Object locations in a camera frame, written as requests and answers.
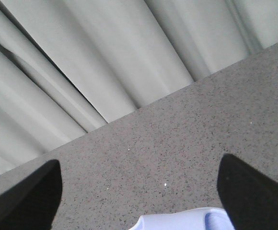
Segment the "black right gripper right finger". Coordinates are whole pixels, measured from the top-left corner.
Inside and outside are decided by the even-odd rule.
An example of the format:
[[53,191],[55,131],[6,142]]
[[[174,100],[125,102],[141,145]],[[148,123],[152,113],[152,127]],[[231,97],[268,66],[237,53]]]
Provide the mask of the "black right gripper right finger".
[[278,230],[278,183],[232,154],[219,166],[217,191],[237,230]]

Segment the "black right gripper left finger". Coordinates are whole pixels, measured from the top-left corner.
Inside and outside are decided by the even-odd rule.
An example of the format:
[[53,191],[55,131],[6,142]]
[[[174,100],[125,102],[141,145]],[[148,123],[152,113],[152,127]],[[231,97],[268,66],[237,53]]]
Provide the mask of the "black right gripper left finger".
[[0,195],[0,230],[49,230],[62,197],[58,160],[50,160]]

